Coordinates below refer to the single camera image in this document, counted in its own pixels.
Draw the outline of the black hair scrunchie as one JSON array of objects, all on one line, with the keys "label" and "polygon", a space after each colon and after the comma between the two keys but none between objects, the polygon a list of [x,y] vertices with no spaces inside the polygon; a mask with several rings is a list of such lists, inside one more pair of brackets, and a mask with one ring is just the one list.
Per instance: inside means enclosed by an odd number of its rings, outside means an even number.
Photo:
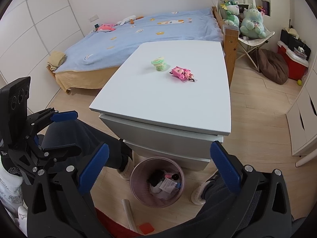
[{"label": "black hair scrunchie", "polygon": [[172,180],[174,180],[174,181],[177,181],[177,180],[179,180],[179,175],[178,174],[173,174],[173,175],[171,175],[171,179]]}]

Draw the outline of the black cloth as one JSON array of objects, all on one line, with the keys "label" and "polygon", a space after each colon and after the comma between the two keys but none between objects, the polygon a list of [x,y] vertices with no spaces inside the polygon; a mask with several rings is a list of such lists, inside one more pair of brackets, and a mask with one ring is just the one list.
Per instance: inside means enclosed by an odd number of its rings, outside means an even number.
[{"label": "black cloth", "polygon": [[149,174],[147,183],[153,187],[156,187],[159,182],[165,179],[165,172],[162,169],[155,169],[152,173]]}]

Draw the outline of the red plastic box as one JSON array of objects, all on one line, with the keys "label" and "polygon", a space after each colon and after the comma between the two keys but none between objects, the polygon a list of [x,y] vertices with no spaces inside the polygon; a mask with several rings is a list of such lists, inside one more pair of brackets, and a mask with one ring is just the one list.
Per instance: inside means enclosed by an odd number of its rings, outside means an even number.
[{"label": "red plastic box", "polygon": [[107,215],[105,215],[102,211],[95,208],[96,216],[100,224],[107,230],[111,237],[116,238],[129,238],[129,237],[139,237],[144,236],[145,234],[149,234],[154,231],[153,226],[150,223],[145,223],[140,225],[141,231],[145,231],[143,234],[139,234],[138,232],[132,231],[117,222],[113,221]]}]

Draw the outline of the right leg dark trousers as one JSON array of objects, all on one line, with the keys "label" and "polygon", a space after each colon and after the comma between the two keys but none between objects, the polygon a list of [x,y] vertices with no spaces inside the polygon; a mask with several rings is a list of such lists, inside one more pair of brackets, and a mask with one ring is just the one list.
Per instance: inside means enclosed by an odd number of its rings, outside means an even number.
[{"label": "right leg dark trousers", "polygon": [[197,215],[178,226],[151,237],[208,237],[212,235],[230,212],[237,195],[226,187],[219,173],[207,180],[201,198],[205,201]]}]

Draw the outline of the right shoe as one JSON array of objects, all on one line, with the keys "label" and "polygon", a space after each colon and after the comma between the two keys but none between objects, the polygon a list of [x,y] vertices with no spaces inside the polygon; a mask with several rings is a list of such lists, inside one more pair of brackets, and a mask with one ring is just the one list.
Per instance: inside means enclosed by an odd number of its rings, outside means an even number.
[{"label": "right shoe", "polygon": [[206,190],[213,186],[214,183],[215,180],[210,179],[198,186],[191,194],[191,202],[195,205],[204,205],[206,200],[203,196],[205,195]]}]

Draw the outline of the shoe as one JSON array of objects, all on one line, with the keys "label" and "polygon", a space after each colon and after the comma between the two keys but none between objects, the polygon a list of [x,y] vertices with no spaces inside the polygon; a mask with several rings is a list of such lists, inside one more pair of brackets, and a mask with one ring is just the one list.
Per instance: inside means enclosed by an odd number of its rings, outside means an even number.
[{"label": "shoe", "polygon": [[210,179],[198,186],[191,194],[191,202],[195,205],[204,205],[206,200],[203,196],[205,195],[206,190],[213,186],[214,183],[215,180]]},{"label": "shoe", "polygon": [[131,174],[134,170],[134,162],[130,157],[128,157],[128,161],[126,164],[126,167],[123,171],[117,170],[118,174],[120,174],[120,177],[126,181],[129,181],[131,179]]}]

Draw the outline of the white drawer cabinet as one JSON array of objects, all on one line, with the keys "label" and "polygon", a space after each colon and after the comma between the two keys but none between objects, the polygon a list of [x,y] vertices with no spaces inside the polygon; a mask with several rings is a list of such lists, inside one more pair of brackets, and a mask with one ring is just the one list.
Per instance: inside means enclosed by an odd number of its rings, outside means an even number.
[{"label": "white drawer cabinet", "polygon": [[316,66],[309,72],[286,117],[293,156],[306,156],[316,149]]}]

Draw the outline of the pink plush on bed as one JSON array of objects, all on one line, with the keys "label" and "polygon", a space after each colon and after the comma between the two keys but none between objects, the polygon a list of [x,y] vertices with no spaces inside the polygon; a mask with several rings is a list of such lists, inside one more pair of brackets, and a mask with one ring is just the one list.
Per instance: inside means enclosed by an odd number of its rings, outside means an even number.
[{"label": "pink plush on bed", "polygon": [[100,27],[98,27],[97,32],[112,32],[115,30],[114,24],[102,24]]}]

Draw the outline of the white table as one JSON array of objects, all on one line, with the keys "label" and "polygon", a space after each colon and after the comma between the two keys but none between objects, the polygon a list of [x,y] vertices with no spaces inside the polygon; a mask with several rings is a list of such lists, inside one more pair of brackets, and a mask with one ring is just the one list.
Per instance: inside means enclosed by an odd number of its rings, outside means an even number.
[{"label": "white table", "polygon": [[[164,57],[157,71],[153,60]],[[192,71],[195,82],[169,72]],[[222,45],[216,41],[147,42],[119,67],[90,109],[142,157],[162,156],[203,170],[210,146],[231,132],[230,93]]]}]

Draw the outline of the white goose plush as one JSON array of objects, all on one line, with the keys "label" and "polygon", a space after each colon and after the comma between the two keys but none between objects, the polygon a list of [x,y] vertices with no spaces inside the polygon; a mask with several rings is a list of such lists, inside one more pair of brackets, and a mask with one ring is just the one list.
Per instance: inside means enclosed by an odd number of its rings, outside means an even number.
[{"label": "white goose plush", "polygon": [[137,16],[135,16],[135,15],[128,16],[128,17],[124,18],[123,20],[118,21],[118,22],[116,23],[116,25],[117,25],[117,26],[122,26],[122,25],[124,25],[124,24],[126,24],[126,23],[134,24],[134,22],[135,22],[136,20],[142,19],[142,18],[143,18],[143,16],[139,16],[139,17],[137,17]]}]

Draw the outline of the brown bean bag cushion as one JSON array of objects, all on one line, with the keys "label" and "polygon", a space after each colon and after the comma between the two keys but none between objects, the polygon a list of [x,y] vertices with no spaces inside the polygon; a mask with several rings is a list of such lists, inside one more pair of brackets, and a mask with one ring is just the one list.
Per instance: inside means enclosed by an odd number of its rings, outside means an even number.
[{"label": "brown bean bag cushion", "polygon": [[256,58],[260,72],[266,78],[279,85],[288,80],[288,65],[280,54],[267,49],[258,49]]}]

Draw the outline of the red cooler box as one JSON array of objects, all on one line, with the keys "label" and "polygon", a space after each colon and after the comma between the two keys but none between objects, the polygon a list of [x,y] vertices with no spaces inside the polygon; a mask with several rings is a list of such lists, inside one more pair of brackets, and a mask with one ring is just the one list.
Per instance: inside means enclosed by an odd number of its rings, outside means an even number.
[{"label": "red cooler box", "polygon": [[277,42],[278,54],[280,54],[288,66],[288,78],[293,80],[301,80],[308,70],[309,63],[298,57],[292,50],[288,48],[282,41]]}]

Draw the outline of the pink haired doll figure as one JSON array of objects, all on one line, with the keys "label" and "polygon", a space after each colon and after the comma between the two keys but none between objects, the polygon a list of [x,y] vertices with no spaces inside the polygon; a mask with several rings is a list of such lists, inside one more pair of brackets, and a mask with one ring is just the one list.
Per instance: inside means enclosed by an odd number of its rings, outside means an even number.
[{"label": "pink haired doll figure", "polygon": [[183,82],[185,82],[185,81],[195,82],[194,75],[193,75],[192,71],[189,69],[185,69],[185,68],[181,68],[181,67],[176,66],[169,73],[171,75],[173,75],[173,77],[176,77]]}]

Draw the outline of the black bag on cooler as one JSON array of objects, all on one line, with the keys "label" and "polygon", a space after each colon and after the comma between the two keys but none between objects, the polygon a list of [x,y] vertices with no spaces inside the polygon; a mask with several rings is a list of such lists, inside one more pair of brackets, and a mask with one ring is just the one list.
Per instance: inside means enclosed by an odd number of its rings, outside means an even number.
[{"label": "black bag on cooler", "polygon": [[300,54],[304,54],[302,58],[309,60],[311,49],[300,38],[297,39],[295,36],[289,34],[288,31],[282,29],[280,40],[294,53],[297,50]]}]

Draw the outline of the light green dinosaur plush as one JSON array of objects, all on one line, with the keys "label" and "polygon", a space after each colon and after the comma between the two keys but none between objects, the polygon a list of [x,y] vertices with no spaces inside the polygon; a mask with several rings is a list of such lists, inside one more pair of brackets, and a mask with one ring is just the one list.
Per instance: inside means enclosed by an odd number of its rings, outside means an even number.
[{"label": "light green dinosaur plush", "polygon": [[263,12],[258,11],[256,7],[245,9],[244,18],[240,26],[240,32],[243,36],[251,39],[264,39],[266,32],[263,25]]}]

